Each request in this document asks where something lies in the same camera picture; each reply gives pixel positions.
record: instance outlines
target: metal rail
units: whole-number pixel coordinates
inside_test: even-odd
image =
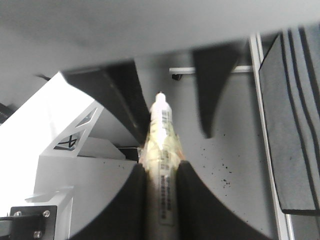
[[[236,66],[232,71],[233,74],[252,73],[252,72],[253,72],[253,67],[248,65]],[[196,68],[195,67],[170,67],[169,73],[171,75],[195,74]]]
[[[259,112],[260,112],[261,127],[262,127],[263,140],[264,140],[264,146],[265,146],[266,161],[267,161],[268,172],[269,172],[269,180],[271,185],[271,193],[272,193],[272,199],[273,199],[273,207],[274,207],[278,238],[279,240],[294,240],[295,235],[293,231],[291,216],[289,214],[284,214],[281,211],[281,208],[279,205],[279,199],[276,191],[274,174],[272,170],[268,133],[267,133],[266,119],[265,119],[265,111],[264,111],[264,104],[262,101],[260,76],[259,76],[259,69],[264,59],[260,34],[259,33],[252,34],[249,38],[249,44],[250,44],[253,75],[255,80],[256,95],[257,95],[257,101],[258,101]]]

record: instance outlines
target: screw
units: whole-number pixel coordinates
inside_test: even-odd
[[[15,217],[18,217],[18,216],[21,216],[22,215],[22,212],[21,211],[16,211],[13,216]]]
[[[50,216],[50,211],[49,210],[45,210],[42,215],[45,217],[45,218],[48,218]]]
[[[33,233],[33,238],[34,238],[34,239],[40,239],[40,238],[42,238],[42,231],[34,231],[34,233]]]

